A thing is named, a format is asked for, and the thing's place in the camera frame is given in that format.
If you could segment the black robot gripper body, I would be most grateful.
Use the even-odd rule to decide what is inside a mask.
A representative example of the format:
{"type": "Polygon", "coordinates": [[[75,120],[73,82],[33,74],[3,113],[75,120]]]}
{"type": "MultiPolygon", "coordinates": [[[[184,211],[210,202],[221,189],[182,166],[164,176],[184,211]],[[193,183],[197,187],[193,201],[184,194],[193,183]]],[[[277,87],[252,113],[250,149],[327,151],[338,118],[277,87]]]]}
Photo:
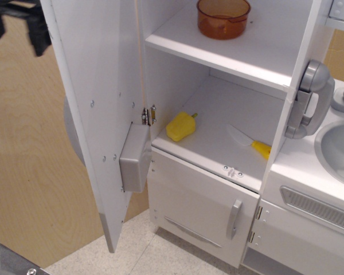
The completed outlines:
{"type": "Polygon", "coordinates": [[[0,1],[0,15],[8,15],[20,19],[43,17],[40,1],[0,1]]]}

